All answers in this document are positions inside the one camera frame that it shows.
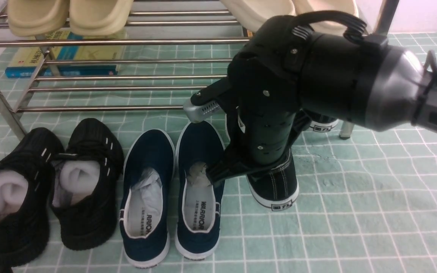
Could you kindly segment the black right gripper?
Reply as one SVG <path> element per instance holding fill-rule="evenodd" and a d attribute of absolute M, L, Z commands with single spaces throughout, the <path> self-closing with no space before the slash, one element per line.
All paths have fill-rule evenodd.
<path fill-rule="evenodd" d="M 213 185 L 242 175 L 260 178 L 288 165 L 290 147 L 305 126 L 303 118 L 295 121 L 300 110 L 298 54 L 317 18 L 284 15 L 268 19 L 233 58 L 227 78 L 192 95 L 194 106 L 214 101 L 223 110 L 234 108 L 245 127 L 230 133 L 229 147 L 206 168 Z"/>

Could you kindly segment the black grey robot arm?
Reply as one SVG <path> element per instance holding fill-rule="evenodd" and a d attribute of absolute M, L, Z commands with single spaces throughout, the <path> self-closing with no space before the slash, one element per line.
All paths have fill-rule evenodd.
<path fill-rule="evenodd" d="M 206 174 L 214 184 L 269 171 L 303 130 L 301 110 L 383 132 L 405 123 L 437 133 L 437 62 L 425 69 L 386 36 L 340 11 L 268 19 L 228 65 L 224 78 L 185 102 L 191 122 L 223 110 L 241 133 Z"/>

